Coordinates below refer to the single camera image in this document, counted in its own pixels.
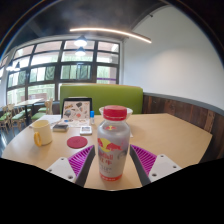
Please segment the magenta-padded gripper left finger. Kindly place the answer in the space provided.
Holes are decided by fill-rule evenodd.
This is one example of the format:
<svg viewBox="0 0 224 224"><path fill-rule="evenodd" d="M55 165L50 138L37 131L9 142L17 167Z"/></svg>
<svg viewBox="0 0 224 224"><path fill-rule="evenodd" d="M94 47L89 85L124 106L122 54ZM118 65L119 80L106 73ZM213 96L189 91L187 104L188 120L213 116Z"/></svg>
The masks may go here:
<svg viewBox="0 0 224 224"><path fill-rule="evenodd" d="M84 148L69 158L60 157L47 168L47 171L83 187L94 157L95 146L92 145Z"/></svg>

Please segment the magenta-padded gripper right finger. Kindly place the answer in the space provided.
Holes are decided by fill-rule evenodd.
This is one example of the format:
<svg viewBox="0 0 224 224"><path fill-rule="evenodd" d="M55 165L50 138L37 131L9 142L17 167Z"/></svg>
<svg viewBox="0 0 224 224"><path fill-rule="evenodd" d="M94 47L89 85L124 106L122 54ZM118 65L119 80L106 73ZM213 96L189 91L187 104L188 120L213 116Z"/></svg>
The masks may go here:
<svg viewBox="0 0 224 224"><path fill-rule="evenodd" d="M130 145L130 156L143 186L181 170L165 154L155 155L139 146Z"/></svg>

